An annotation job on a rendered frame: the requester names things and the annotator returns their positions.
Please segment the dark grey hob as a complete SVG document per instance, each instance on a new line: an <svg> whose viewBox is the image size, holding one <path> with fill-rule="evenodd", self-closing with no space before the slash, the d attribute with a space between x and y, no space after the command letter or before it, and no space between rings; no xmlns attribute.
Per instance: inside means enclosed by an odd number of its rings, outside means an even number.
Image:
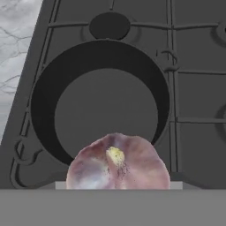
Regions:
<svg viewBox="0 0 226 226"><path fill-rule="evenodd" d="M28 99L54 58L99 40L130 44L168 68L169 137L156 148L170 172L203 189L226 189L226 0L0 0L0 189L37 189L67 173L38 145Z"/></svg>

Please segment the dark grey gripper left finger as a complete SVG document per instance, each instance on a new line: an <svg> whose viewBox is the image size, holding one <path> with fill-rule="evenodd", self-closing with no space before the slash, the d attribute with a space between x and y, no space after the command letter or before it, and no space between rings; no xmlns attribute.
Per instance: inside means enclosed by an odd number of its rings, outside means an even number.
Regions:
<svg viewBox="0 0 226 226"><path fill-rule="evenodd" d="M39 189L42 190L65 190L66 189L66 173L53 173L44 181L41 182Z"/></svg>

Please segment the dark grey round pot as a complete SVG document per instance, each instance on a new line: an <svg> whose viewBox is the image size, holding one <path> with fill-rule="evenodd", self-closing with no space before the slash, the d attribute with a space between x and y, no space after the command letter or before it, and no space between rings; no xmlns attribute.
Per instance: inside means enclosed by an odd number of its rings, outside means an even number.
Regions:
<svg viewBox="0 0 226 226"><path fill-rule="evenodd" d="M32 165L46 152L68 165L88 142L107 133L138 135L156 148L170 135L168 68L156 57L113 40L88 41L67 49L42 70L28 99L37 148L14 157Z"/></svg>

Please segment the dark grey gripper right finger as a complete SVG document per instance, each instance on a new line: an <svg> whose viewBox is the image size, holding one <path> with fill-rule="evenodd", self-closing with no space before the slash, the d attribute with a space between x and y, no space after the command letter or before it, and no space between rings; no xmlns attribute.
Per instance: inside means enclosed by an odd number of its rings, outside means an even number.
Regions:
<svg viewBox="0 0 226 226"><path fill-rule="evenodd" d="M201 187L180 172L170 172L171 190L200 190Z"/></svg>

